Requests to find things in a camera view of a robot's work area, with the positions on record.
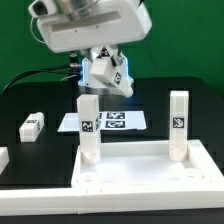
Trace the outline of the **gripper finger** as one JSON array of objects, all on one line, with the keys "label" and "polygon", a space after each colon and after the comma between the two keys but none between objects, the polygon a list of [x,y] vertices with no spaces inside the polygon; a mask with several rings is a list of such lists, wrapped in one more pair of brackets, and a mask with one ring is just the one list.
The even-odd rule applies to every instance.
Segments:
[{"label": "gripper finger", "polygon": [[113,50],[113,55],[111,56],[112,65],[114,67],[120,66],[122,64],[121,49],[119,46],[113,45],[112,50]]}]

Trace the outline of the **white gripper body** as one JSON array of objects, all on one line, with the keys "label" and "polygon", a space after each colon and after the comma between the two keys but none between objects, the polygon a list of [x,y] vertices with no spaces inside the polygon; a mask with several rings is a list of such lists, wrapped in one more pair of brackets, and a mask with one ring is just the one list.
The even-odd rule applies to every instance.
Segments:
[{"label": "white gripper body", "polygon": [[142,40],[152,21],[140,2],[55,2],[58,13],[37,18],[54,52],[82,50]]}]

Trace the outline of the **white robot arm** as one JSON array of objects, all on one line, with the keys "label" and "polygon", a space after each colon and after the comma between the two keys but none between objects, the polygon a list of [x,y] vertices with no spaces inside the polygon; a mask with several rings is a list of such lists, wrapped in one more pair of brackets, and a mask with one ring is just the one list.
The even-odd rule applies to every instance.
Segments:
[{"label": "white robot arm", "polygon": [[35,0],[29,12],[49,49],[84,55],[81,86],[133,94],[128,61],[119,46],[142,40],[150,31],[143,0]]}]

